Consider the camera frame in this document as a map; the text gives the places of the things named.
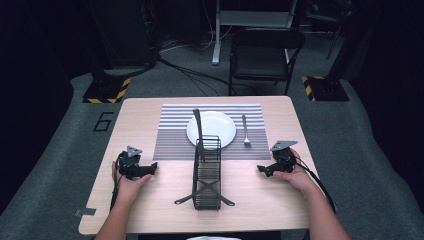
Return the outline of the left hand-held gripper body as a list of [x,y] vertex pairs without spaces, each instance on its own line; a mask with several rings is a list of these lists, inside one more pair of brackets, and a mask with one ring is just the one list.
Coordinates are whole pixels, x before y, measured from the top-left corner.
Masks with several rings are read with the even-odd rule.
[[140,166],[139,161],[142,151],[128,146],[118,156],[119,173],[127,179],[141,178],[150,173],[149,166]]

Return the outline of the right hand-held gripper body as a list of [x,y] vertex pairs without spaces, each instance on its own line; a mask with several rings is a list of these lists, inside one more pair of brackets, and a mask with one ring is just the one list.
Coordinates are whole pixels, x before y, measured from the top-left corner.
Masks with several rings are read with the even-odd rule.
[[272,157],[276,161],[272,165],[274,171],[291,173],[296,165],[296,158],[291,151],[291,146],[297,144],[297,141],[278,140],[270,149]]

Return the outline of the person's right hand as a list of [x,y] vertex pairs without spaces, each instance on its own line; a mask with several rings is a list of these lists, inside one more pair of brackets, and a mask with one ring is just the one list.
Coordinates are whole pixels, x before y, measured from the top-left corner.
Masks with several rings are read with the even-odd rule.
[[311,177],[299,166],[297,166],[291,173],[275,171],[273,176],[285,181],[288,181],[293,187],[300,190],[305,196],[319,190],[318,186],[311,179]]

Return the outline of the person's left hand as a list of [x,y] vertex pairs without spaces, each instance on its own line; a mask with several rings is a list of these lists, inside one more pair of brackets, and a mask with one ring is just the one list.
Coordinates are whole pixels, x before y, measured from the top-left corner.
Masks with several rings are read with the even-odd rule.
[[113,162],[112,179],[114,182],[115,205],[131,206],[137,198],[141,187],[151,179],[151,175],[129,180],[119,173],[118,165]]

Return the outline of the striped grey placemat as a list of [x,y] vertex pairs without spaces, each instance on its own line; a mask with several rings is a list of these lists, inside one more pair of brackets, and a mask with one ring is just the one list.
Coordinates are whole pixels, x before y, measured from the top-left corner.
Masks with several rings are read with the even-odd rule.
[[[269,160],[270,151],[262,108],[253,104],[164,104],[160,115],[154,160],[192,160],[198,139],[193,109],[228,115],[236,125],[235,139],[221,149],[223,160]],[[250,147],[244,146],[242,115],[247,118]]]

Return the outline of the silver fork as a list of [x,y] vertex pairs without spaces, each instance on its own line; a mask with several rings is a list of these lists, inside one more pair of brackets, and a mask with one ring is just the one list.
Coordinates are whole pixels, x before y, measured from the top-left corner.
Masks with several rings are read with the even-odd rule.
[[244,114],[242,115],[242,123],[243,123],[243,129],[244,129],[244,146],[250,147],[251,142],[250,142],[249,137],[248,137],[247,118]]

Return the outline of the white round plate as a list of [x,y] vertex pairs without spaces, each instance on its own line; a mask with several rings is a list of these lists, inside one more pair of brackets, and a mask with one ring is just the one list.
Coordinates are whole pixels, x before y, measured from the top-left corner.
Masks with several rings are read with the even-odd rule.
[[236,125],[228,115],[217,111],[204,111],[200,113],[200,121],[205,149],[224,148],[235,139]]

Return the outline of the grey tape strip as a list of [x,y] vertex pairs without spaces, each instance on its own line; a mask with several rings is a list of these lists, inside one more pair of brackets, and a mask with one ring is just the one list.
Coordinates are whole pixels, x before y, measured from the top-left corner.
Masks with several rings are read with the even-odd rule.
[[82,208],[82,209],[76,209],[73,213],[74,216],[76,217],[82,217],[85,215],[88,216],[94,216],[96,213],[96,209],[93,208]]

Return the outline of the black yellow striped stand base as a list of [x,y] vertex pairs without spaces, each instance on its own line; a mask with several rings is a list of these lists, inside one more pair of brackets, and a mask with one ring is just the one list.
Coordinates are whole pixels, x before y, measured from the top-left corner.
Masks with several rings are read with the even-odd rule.
[[112,78],[106,84],[93,81],[83,95],[84,103],[119,103],[131,82],[130,78]]
[[310,101],[349,101],[339,81],[331,82],[322,76],[303,76],[301,80]]

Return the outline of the person's white clothing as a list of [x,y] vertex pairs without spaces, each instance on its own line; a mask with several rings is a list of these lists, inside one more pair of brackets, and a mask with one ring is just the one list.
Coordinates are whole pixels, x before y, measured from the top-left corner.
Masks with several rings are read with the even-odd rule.
[[235,237],[224,237],[224,236],[195,236],[189,237],[186,240],[242,240]]

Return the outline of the black folding chair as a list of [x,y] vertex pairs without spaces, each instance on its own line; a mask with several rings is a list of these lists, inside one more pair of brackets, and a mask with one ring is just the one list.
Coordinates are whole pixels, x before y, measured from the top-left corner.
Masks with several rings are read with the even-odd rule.
[[233,80],[285,82],[288,93],[297,56],[305,35],[292,28],[246,27],[232,36],[228,95],[235,93]]

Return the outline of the white metal desk frame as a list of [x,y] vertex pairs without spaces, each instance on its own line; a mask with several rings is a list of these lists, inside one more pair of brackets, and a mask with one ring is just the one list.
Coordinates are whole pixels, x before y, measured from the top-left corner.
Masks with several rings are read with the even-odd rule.
[[222,10],[221,0],[216,0],[214,51],[211,63],[220,63],[221,27],[248,26],[248,27],[290,27],[295,15],[298,0],[290,0],[289,11],[241,11]]

